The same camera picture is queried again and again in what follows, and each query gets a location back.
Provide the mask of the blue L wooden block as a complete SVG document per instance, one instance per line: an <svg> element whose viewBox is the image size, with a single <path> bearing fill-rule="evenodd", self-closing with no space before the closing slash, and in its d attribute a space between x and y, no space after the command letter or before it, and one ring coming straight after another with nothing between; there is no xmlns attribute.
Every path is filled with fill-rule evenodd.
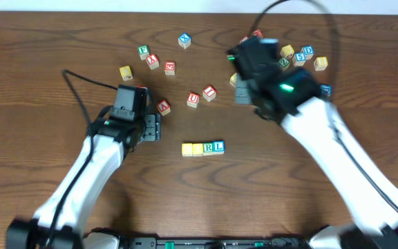
<svg viewBox="0 0 398 249"><path fill-rule="evenodd" d="M213 152L215 155L224 154L225 142L223 140L213 141Z"/></svg>

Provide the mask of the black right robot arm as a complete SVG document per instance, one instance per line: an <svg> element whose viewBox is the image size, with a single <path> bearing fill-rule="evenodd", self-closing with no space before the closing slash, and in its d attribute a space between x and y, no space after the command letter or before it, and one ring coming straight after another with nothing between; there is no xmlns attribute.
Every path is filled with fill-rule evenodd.
<svg viewBox="0 0 398 249"><path fill-rule="evenodd" d="M256 114L274 121L313 157L340 194L352 224L327 226L305 248L398 248L398 189L357 142L304 68L282 71L273 44L252 37L227 57L247 83Z"/></svg>

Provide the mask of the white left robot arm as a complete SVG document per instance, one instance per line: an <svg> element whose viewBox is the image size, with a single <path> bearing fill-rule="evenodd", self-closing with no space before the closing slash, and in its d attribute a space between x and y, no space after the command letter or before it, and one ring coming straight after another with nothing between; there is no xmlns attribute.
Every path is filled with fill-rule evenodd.
<svg viewBox="0 0 398 249"><path fill-rule="evenodd" d="M52 196L31 220L14 219L6 231L6 247L128 248L125 236L98 228L86 234L90 213L105 184L127 154L143 142L160 139L160 115L151 112L148 88L117 88L115 103L89 122L82 150Z"/></svg>

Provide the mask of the green R wooden block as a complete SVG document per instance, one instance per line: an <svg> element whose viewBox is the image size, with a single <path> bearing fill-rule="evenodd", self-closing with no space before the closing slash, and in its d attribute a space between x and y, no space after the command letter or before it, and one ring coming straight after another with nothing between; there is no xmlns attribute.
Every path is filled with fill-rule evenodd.
<svg viewBox="0 0 398 249"><path fill-rule="evenodd" d="M214 144L212 142L203 143L203 155L204 156L214 155Z"/></svg>

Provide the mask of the yellow O wooden block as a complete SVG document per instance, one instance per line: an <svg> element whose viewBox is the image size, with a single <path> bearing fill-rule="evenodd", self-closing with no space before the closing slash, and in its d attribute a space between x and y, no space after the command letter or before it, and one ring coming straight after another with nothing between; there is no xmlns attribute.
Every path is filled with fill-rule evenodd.
<svg viewBox="0 0 398 249"><path fill-rule="evenodd" d="M192 156L203 156L204 147L202 143L192 144Z"/></svg>

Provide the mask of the yellow C wooden block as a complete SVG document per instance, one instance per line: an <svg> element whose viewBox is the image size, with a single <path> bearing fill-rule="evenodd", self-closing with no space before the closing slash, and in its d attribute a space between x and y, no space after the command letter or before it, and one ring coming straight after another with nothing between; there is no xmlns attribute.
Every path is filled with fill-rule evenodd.
<svg viewBox="0 0 398 249"><path fill-rule="evenodd" d="M192 143L182 143L181 151L182 151L182 155L184 157L193 156L193 144Z"/></svg>

